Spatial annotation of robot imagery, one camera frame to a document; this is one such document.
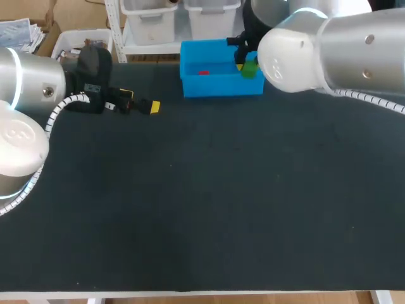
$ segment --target white cable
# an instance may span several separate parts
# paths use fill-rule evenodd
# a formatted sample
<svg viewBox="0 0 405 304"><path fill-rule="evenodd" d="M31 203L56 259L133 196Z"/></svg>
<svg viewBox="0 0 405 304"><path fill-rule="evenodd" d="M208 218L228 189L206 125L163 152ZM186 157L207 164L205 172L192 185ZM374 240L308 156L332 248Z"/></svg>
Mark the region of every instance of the white cable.
<svg viewBox="0 0 405 304"><path fill-rule="evenodd" d="M46 124L45 133L46 133L46 136L48 137L48 139L51 137L53 125L55 123L56 118L60 114L60 112L63 110L63 108L65 106L67 106L70 103L74 103L76 101L90 103L90 99L85 94L69 96L69 97L65 98L64 100L62 100L55 107L55 109L51 113L51 116L49 117L48 122ZM9 211L11 211L12 209L14 209L28 196L28 194L30 194L31 190L36 185L43 168L44 168L44 165L42 165L38 169L38 171L36 171L36 173L31 177L30 181L25 186L25 188L20 192L20 194L11 203L8 203L6 206L4 206L2 209L0 209L0 216L2 216L4 214L8 213Z"/></svg>
<svg viewBox="0 0 405 304"><path fill-rule="evenodd" d="M352 90L345 90L345 89L337 89L334 90L334 93L345 96L345 97L352 97L354 99L358 99L361 101L366 101L367 103L372 103L376 106L381 106L382 108L395 111L397 113L405 115L405 106L401 106L400 104L393 103L392 101L386 100L384 98L375 97L369 94L356 92Z"/></svg>

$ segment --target white shelf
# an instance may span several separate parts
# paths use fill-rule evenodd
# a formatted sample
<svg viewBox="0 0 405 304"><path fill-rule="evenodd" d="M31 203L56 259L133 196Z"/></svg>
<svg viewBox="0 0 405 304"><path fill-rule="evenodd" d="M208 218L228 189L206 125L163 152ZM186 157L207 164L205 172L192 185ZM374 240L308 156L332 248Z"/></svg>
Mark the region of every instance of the white shelf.
<svg viewBox="0 0 405 304"><path fill-rule="evenodd" d="M243 30L242 8L239 8L235 17L234 37L240 35ZM175 15L175 42L138 46L134 42L131 28L127 20L123 31L123 52L126 55L180 54L182 42L189 40L192 40L189 12L180 5Z"/></svg>

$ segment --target blue plastic bin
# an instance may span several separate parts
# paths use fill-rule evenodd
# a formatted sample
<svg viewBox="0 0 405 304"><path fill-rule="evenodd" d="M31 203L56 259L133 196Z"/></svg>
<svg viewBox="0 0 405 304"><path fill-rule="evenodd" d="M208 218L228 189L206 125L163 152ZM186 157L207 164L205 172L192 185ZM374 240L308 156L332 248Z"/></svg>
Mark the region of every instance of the blue plastic bin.
<svg viewBox="0 0 405 304"><path fill-rule="evenodd" d="M184 97L243 96L263 93L265 76L246 79L235 64L235 46L226 40L185 41L180 51L180 78ZM249 53L252 60L257 52ZM209 75L199 75L208 71Z"/></svg>

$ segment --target white storage bin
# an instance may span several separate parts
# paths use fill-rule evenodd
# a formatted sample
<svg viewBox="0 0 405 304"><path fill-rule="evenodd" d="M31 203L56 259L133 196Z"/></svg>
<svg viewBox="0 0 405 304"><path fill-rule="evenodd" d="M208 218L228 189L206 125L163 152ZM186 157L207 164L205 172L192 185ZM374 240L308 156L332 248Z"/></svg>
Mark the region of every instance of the white storage bin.
<svg viewBox="0 0 405 304"><path fill-rule="evenodd" d="M59 35L53 48L52 58L56 59L59 54L65 50L69 51L74 48L84 47L84 41L90 40L103 40L107 45L108 51L111 53L113 50L113 34L107 28L100 28L96 30L67 30Z"/></svg>
<svg viewBox="0 0 405 304"><path fill-rule="evenodd" d="M170 43L175 40L175 10L167 0L120 0L129 20L134 41L139 46Z"/></svg>
<svg viewBox="0 0 405 304"><path fill-rule="evenodd" d="M239 6L240 0L185 0L193 40L232 37Z"/></svg>

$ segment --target dark tabletop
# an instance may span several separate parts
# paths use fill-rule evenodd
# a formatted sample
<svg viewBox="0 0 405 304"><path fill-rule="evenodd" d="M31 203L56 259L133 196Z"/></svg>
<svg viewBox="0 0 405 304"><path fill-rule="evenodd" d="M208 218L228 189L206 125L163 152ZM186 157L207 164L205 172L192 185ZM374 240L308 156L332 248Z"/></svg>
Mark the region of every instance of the dark tabletop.
<svg viewBox="0 0 405 304"><path fill-rule="evenodd" d="M178 66L112 85L160 114L59 116L0 217L0 291L405 289L405 117L270 85L185 100Z"/></svg>

